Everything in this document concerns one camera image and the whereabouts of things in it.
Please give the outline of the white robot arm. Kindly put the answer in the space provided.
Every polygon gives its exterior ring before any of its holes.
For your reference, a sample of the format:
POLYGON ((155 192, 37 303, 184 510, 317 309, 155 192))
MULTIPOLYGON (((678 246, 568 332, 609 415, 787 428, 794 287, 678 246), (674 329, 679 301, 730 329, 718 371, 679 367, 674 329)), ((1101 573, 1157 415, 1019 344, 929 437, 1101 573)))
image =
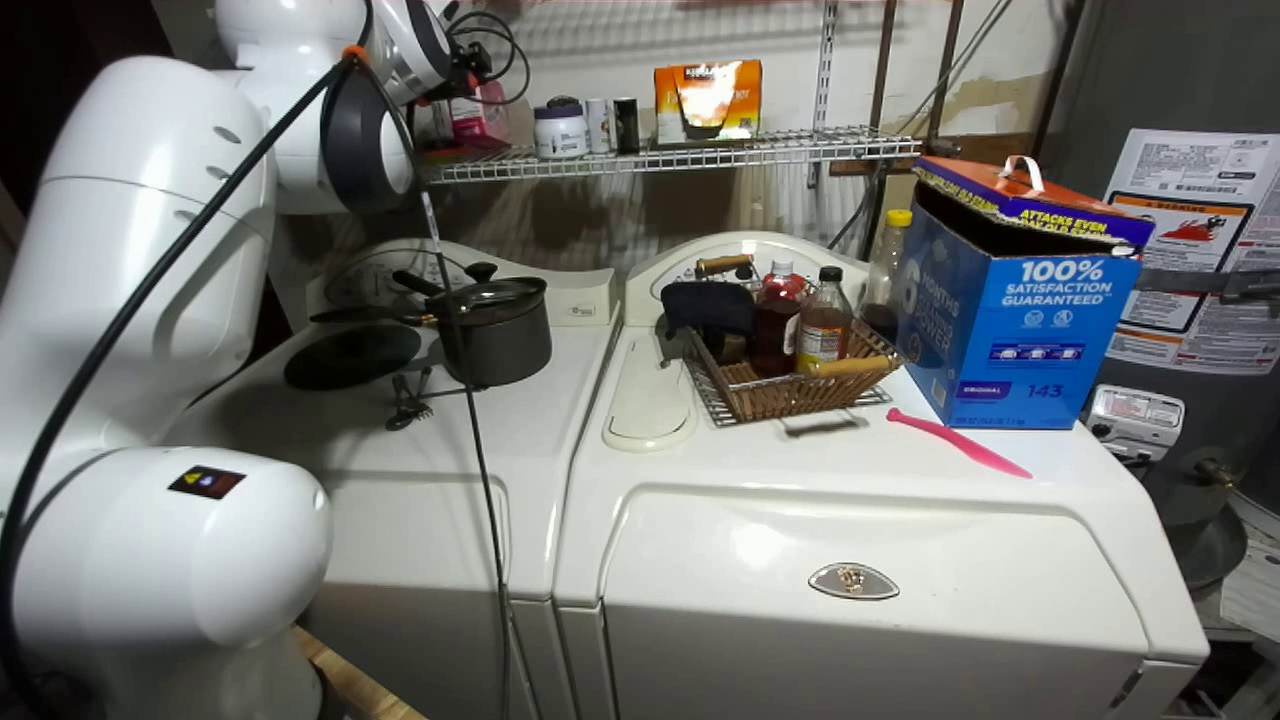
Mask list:
POLYGON ((389 214, 453 0, 212 0, 63 119, 0 309, 5 675, 37 720, 317 720, 327 493, 171 425, 254 351, 286 214, 389 214))

